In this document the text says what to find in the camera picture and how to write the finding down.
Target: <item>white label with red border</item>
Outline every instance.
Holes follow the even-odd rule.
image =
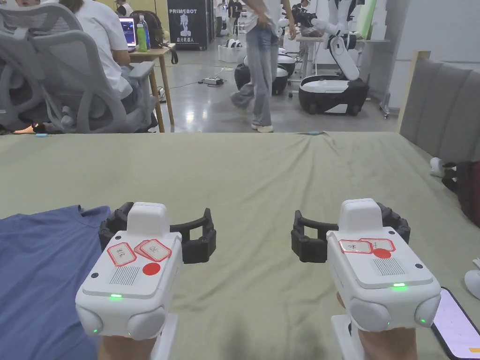
[[[132,248],[126,242],[110,246],[107,249],[110,259],[112,259],[115,266],[124,266],[130,264],[137,259],[137,255],[133,252]]]
[[[372,245],[368,241],[340,240],[342,252],[354,252],[357,254],[371,254]]]
[[[151,239],[140,246],[140,250],[148,255],[153,261],[161,262],[172,255],[172,250],[159,242],[157,239]]]
[[[394,252],[396,250],[393,242],[389,239],[360,239],[360,241],[368,241],[370,244],[372,244],[372,248],[374,250],[385,249],[390,252]]]

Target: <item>blue cloth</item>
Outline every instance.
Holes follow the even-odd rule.
[[[106,206],[0,220],[0,359],[96,360],[75,295],[101,254]]]

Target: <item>chair armrest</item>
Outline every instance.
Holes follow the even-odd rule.
[[[153,71],[153,66],[153,61],[141,62],[133,68],[128,76],[136,81],[141,81],[143,78],[150,75],[150,73]]]

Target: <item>dark hair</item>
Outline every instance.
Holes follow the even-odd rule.
[[[121,16],[125,16],[127,15],[127,9],[125,9],[125,7],[122,5],[122,6],[119,6],[119,8],[117,9],[117,12],[121,15]]]
[[[75,14],[84,5],[84,0],[60,0],[59,4]]]

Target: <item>red circular sticker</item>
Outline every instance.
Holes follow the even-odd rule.
[[[373,254],[380,259],[390,259],[392,257],[392,254],[385,249],[375,249],[373,250]]]
[[[157,263],[149,263],[144,266],[144,274],[148,276],[152,276],[158,274],[160,271],[160,265]]]

